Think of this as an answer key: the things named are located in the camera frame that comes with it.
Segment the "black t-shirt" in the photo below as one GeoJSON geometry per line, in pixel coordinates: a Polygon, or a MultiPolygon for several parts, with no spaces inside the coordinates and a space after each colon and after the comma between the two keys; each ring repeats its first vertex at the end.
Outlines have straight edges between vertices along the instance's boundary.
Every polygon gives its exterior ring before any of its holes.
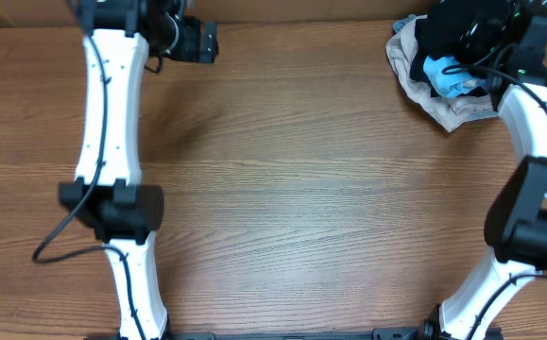
{"type": "Polygon", "coordinates": [[[417,19],[415,36],[419,50],[428,52],[434,59],[445,55],[456,58],[459,37],[473,17],[476,2],[483,7],[506,13],[506,0],[445,0],[432,5],[425,19],[417,19]]]}

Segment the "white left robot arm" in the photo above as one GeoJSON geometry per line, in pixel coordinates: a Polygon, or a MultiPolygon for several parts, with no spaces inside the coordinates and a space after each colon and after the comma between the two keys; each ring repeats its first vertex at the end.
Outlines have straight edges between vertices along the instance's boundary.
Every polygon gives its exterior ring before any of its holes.
{"type": "Polygon", "coordinates": [[[139,157],[142,77],[151,58],[214,62],[217,25],[186,15],[181,0],[68,5],[84,35],[87,98],[75,178],[60,185],[59,201],[108,258],[120,308],[115,338],[169,339],[155,257],[163,191],[142,182],[139,157]]]}

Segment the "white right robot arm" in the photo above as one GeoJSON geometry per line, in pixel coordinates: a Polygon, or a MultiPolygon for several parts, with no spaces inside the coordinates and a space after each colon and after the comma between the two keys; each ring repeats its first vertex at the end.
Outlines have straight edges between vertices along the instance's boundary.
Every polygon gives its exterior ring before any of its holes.
{"type": "Polygon", "coordinates": [[[486,75],[519,165],[487,213],[485,256],[423,321],[418,339],[499,339],[493,319],[529,282],[547,280],[547,1],[512,1],[509,8],[509,43],[491,66],[442,72],[486,75]]]}

